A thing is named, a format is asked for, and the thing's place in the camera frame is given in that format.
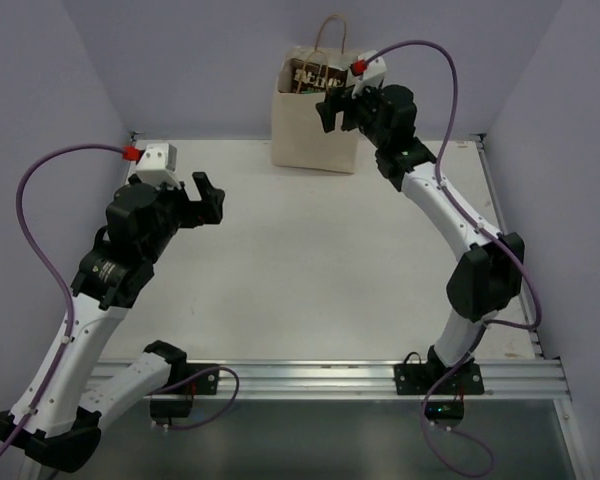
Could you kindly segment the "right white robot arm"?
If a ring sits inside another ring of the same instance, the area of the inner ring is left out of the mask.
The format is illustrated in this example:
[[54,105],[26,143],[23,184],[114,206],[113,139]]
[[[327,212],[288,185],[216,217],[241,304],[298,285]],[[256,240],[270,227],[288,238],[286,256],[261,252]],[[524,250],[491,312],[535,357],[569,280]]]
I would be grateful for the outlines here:
[[357,130],[375,147],[378,170],[411,200],[442,235],[457,260],[446,285],[451,313],[443,333],[429,348],[425,379],[431,389],[448,392],[461,380],[463,365],[484,334],[486,323],[521,290],[517,263],[525,245],[479,219],[436,169],[433,152],[417,138],[417,108],[406,87],[350,87],[326,93],[316,110],[325,132]]

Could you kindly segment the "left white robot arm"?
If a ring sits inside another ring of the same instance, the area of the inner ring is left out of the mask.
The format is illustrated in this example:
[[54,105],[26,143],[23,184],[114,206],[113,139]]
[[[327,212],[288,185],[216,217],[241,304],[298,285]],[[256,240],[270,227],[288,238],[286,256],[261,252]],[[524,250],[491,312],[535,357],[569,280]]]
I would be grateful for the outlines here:
[[207,175],[152,186],[132,175],[106,208],[106,223],[82,258],[70,286],[73,305],[22,397],[0,411],[0,441],[43,466],[73,473],[98,447],[109,424],[156,389],[173,393],[188,379],[185,352],[155,341],[135,364],[100,388],[86,389],[110,337],[154,276],[154,266],[180,229],[217,225],[225,193]]

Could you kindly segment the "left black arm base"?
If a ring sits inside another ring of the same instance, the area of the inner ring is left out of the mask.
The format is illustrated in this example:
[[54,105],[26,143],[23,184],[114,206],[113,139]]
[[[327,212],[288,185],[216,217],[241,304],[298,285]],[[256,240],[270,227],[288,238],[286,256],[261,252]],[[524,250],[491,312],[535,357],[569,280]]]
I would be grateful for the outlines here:
[[215,395],[219,383],[219,371],[217,369],[213,370],[213,367],[215,367],[215,364],[211,363],[186,363],[184,366],[181,366],[169,379],[169,386],[182,382],[202,370],[210,369],[210,372],[198,376],[188,384],[181,385],[178,388],[171,390],[170,394],[192,397],[195,397],[196,395]]

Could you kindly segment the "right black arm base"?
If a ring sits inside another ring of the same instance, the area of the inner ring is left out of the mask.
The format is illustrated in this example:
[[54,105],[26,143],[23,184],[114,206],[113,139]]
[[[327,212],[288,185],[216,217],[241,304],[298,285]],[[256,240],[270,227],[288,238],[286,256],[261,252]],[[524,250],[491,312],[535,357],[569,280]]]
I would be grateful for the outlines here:
[[434,385],[434,395],[483,395],[482,372],[473,358],[458,369],[445,367],[432,353],[427,361],[411,352],[402,362],[393,365],[396,393],[402,396],[424,396]]

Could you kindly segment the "beige paper bag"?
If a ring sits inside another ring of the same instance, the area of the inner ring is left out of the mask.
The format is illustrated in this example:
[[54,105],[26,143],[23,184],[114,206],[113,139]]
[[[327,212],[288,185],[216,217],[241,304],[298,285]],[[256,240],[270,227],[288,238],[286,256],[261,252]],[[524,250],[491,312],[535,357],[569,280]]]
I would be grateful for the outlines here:
[[[336,48],[320,44],[327,24],[339,21],[342,38]],[[303,168],[327,172],[352,174],[356,169],[358,139],[353,132],[324,133],[316,104],[323,101],[326,92],[290,93],[290,61],[300,59],[315,62],[348,72],[347,83],[352,83],[348,66],[358,52],[346,48],[347,22],[337,14],[327,17],[320,26],[312,45],[296,46],[285,54],[277,76],[271,110],[271,163],[279,167]]]

